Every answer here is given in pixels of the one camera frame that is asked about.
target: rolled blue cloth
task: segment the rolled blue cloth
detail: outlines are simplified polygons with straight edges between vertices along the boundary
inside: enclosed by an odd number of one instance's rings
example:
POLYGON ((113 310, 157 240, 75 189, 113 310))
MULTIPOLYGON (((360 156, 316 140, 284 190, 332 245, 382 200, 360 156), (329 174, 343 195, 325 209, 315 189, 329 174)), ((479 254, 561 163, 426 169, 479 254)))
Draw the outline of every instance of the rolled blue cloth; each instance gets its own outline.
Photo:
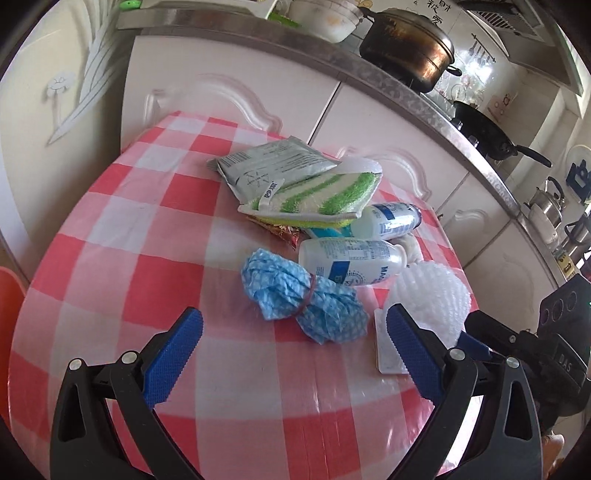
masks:
MULTIPOLYGON (((259 304, 265 320, 297 313, 310 289, 310 274, 300 265, 260 248, 242 267, 246 295, 259 304)), ((319 344, 342 343, 367 335, 369 316, 355 290, 316 277, 308 306, 297 317, 304 333, 319 344)))

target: cabinet door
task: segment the cabinet door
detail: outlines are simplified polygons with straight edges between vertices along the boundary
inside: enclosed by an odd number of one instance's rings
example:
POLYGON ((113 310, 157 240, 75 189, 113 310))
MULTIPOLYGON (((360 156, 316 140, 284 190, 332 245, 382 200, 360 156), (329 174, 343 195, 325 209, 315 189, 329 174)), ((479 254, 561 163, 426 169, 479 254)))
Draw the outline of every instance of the cabinet door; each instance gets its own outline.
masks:
POLYGON ((465 271, 483 312, 517 332, 537 330, 540 302, 554 283, 514 221, 465 271))
POLYGON ((472 175, 438 211, 440 222, 462 267, 509 222, 495 198, 472 175))
POLYGON ((467 173, 435 140, 348 85, 339 89, 312 146, 336 157, 360 154, 378 160, 390 182, 435 209, 467 173))
POLYGON ((338 81, 268 53, 202 38, 135 39, 121 146, 176 110, 309 141, 338 81))

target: range hood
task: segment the range hood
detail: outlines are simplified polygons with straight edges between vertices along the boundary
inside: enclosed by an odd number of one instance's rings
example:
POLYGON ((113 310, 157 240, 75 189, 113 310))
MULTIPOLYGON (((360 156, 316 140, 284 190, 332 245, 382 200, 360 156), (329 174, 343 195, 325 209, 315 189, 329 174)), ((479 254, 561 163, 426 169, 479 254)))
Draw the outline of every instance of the range hood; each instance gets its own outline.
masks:
POLYGON ((581 78, 560 27, 530 0, 457 0, 498 35, 511 63, 583 94, 581 78))

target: red and white checkered tablecloth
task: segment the red and white checkered tablecloth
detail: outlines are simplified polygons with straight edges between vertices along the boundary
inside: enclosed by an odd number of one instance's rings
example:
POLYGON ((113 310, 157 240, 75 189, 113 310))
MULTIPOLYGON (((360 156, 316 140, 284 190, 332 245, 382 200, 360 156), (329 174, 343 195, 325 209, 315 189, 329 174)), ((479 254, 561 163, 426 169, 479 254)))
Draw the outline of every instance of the red and white checkered tablecloth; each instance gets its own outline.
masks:
MULTIPOLYGON (((432 405, 409 376, 378 372, 373 328, 321 346, 293 319, 264 321, 243 292, 240 269, 257 248, 296 254, 236 211, 206 160, 277 138, 177 112, 72 211, 27 293, 9 369, 12 432, 46 476, 69 361, 104 364, 139 351, 189 305, 203 312, 204 334, 156 411, 207 480, 384 480, 406 454, 432 405)), ((432 209, 387 179, 373 198, 398 199, 423 210, 416 234, 425 259, 455 268, 467 285, 432 209)), ((358 287, 372 316, 388 286, 358 287)), ((147 468, 112 411, 130 459, 147 468)))

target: red chair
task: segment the red chair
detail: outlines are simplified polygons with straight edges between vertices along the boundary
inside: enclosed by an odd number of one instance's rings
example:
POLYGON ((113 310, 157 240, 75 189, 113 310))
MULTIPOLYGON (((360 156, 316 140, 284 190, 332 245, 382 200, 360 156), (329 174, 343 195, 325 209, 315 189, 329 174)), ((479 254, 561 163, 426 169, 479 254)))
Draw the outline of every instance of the red chair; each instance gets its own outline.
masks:
POLYGON ((0 267, 0 416, 8 420, 8 359, 18 312, 25 299, 25 288, 16 273, 0 267))

